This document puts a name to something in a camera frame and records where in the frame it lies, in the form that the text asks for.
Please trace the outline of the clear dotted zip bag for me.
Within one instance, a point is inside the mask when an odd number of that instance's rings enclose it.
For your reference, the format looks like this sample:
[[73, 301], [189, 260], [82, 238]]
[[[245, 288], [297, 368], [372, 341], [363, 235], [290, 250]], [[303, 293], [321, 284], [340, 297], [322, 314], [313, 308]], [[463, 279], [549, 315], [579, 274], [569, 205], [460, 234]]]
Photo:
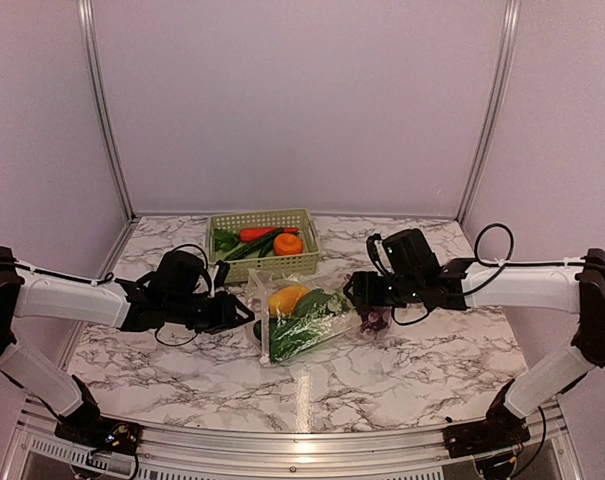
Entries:
[[260, 363], [278, 365], [343, 335], [367, 340], [385, 334], [388, 307], [354, 306], [343, 292], [350, 276], [285, 275], [248, 271], [246, 300], [255, 313], [247, 336], [260, 349]]

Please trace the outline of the fake green cucumber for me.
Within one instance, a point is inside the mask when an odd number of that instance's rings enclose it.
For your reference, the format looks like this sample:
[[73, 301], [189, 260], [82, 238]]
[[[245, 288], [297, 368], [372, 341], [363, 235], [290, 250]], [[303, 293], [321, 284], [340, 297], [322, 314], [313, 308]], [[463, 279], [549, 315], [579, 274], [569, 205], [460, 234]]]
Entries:
[[271, 239], [267, 239], [266, 241], [257, 241], [249, 244], [243, 244], [242, 246], [234, 249], [230, 252], [224, 260], [227, 262], [237, 261], [246, 258], [247, 256], [253, 254], [256, 251], [261, 250], [265, 243], [268, 243]]

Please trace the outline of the fake red carrot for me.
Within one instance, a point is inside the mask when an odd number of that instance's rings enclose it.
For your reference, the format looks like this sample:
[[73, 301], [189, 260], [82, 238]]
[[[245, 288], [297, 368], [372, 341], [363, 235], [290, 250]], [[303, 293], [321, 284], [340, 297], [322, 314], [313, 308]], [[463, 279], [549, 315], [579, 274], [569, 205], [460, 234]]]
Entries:
[[256, 227], [245, 228], [239, 233], [240, 241], [244, 244], [249, 244], [257, 241], [266, 241], [274, 239], [280, 234], [297, 235], [299, 229], [295, 227]]

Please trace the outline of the fake orange tangerine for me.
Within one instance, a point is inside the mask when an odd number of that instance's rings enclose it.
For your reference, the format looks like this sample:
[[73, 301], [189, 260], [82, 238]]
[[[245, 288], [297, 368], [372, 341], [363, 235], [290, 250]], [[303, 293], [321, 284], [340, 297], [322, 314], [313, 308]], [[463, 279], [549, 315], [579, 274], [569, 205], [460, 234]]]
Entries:
[[281, 233], [273, 242], [273, 250], [277, 256], [294, 256], [304, 252], [304, 243], [292, 233]]

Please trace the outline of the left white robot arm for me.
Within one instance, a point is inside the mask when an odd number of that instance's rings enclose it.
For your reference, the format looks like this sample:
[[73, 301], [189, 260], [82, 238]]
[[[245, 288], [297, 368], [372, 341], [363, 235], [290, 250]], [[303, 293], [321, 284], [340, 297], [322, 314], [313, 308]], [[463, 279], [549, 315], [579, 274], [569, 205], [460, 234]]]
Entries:
[[108, 423], [87, 386], [51, 358], [61, 335], [84, 323], [120, 332], [178, 325], [196, 335], [236, 329], [253, 312], [223, 287], [228, 266], [186, 250], [166, 252], [136, 280], [76, 277], [18, 260], [0, 246], [0, 373], [38, 397], [88, 445]]

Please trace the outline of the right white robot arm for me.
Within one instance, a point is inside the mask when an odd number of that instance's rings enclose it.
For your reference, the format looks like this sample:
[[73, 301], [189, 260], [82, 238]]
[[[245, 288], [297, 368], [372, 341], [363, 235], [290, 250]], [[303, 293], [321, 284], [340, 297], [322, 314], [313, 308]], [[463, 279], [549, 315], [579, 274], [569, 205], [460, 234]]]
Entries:
[[548, 354], [503, 387], [479, 423], [477, 438], [497, 448], [551, 397], [569, 390], [596, 368], [605, 367], [605, 252], [591, 249], [579, 258], [515, 262], [483, 260], [478, 253], [438, 261], [425, 235], [407, 229], [366, 241], [374, 268], [357, 271], [344, 294], [357, 308], [391, 311], [420, 304], [466, 311], [510, 307], [557, 311], [577, 317], [569, 344]]

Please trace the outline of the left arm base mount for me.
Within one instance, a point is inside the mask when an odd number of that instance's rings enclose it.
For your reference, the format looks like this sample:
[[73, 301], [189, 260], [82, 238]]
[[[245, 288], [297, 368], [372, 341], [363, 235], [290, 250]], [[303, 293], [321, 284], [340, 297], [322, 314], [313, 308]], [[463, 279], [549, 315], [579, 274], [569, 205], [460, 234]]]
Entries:
[[134, 455], [142, 435], [142, 426], [108, 417], [79, 426], [58, 423], [55, 436], [76, 444], [90, 447], [97, 452], [115, 452]]

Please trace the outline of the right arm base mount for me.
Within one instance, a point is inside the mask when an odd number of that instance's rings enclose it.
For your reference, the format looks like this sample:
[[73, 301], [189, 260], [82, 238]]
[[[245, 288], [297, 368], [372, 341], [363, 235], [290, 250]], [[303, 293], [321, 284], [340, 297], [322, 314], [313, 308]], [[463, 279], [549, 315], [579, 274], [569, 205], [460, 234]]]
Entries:
[[505, 427], [481, 420], [450, 424], [443, 430], [443, 439], [449, 456], [461, 458], [521, 447], [531, 439], [531, 435], [526, 424]]

